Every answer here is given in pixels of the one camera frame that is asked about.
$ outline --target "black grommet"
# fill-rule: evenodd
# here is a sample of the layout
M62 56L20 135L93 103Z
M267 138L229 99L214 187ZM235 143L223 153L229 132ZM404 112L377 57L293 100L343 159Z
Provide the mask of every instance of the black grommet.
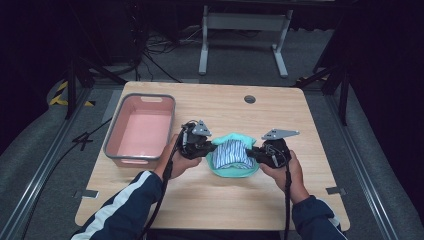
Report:
M252 95L247 95L247 96L244 97L244 101L252 104L252 103L256 102L256 98Z

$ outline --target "wrist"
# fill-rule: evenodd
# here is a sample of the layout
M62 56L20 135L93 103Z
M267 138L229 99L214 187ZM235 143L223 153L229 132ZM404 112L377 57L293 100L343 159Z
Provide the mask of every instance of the wrist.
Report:
M309 192L303 184L292 184L290 187L290 199L293 204L309 198Z

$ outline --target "striped cloth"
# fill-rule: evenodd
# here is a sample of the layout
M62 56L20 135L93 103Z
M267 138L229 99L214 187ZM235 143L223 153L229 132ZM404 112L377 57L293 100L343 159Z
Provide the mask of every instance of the striped cloth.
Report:
M229 167L251 169L255 166L255 159L246 154L246 144L240 140L227 140L218 145L212 153L212 162L215 169Z

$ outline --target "person's right hand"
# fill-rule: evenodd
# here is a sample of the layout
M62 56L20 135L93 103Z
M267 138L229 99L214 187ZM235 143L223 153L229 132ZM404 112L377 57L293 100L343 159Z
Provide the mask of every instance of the person's right hand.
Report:
M291 173L292 184L290 187L290 198L293 204L296 204L309 197L309 193L303 184L303 172L300 166L299 159L296 154L290 150L292 159L289 161L289 169ZM261 170L268 176L275 180L277 186L285 191L286 186L286 167L271 168L268 165L261 163Z

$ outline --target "navy jacket sleeve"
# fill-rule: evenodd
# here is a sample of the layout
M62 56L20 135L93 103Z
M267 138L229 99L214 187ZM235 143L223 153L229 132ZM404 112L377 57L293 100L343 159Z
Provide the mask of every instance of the navy jacket sleeve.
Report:
M152 172L141 172L91 216L72 240L134 239L143 230L150 207L162 195L162 181Z
M293 206L293 222L303 240L347 239L340 229L340 222L331 208L315 196Z

